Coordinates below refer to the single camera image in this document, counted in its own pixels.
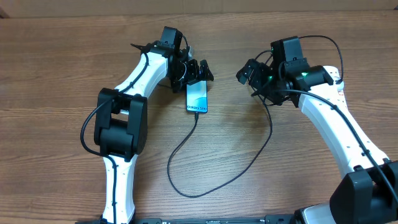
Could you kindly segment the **blue Galaxy smartphone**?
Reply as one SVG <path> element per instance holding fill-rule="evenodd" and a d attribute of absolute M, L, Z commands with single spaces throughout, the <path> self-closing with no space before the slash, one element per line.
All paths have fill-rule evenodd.
<path fill-rule="evenodd" d="M 192 113 L 208 112 L 207 82 L 200 81 L 187 85 L 186 110 Z"/>

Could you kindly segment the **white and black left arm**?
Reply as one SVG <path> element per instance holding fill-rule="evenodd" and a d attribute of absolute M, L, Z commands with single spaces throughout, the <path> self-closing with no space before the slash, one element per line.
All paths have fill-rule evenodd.
<path fill-rule="evenodd" d="M 165 77 L 178 93 L 212 81 L 206 60 L 193 59 L 181 48 L 183 34 L 164 27 L 160 40 L 140 46 L 141 59 L 128 78 L 113 89 L 103 88 L 95 110 L 94 142 L 106 168 L 106 205 L 100 223 L 133 223 L 134 169 L 148 130 L 148 99 Z"/>

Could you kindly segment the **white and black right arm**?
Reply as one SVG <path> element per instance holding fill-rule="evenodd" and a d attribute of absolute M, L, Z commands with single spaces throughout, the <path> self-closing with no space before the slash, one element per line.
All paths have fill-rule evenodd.
<path fill-rule="evenodd" d="M 271 63 L 249 59 L 236 77 L 274 105 L 291 101 L 313 123 L 338 165 L 341 182 L 329 201 L 267 223 L 390 223 L 397 220 L 397 162 L 364 133 L 348 110 L 343 71 L 311 66 L 300 37 L 271 43 Z"/>

